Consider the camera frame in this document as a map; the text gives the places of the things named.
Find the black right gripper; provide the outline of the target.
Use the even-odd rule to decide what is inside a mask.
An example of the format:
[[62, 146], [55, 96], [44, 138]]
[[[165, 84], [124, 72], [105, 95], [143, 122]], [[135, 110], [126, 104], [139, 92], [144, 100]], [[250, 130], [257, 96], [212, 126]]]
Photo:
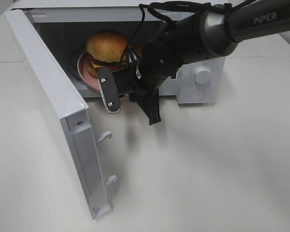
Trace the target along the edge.
[[111, 72], [98, 71], [98, 85], [107, 113], [120, 111], [119, 96], [130, 94], [148, 117], [149, 125], [161, 122], [159, 87], [183, 65], [174, 52], [174, 35], [178, 22], [164, 23], [143, 46], [141, 58], [124, 68]]

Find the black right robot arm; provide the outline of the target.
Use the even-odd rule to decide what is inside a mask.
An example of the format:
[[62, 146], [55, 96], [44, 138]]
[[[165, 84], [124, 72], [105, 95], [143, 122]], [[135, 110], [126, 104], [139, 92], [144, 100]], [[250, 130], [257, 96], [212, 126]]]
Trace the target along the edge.
[[241, 41], [290, 31], [290, 0], [247, 0], [236, 6], [189, 1], [140, 4], [163, 25], [126, 68], [98, 72], [105, 109], [120, 110], [128, 95], [149, 124], [160, 122], [159, 87], [183, 65], [230, 55]]

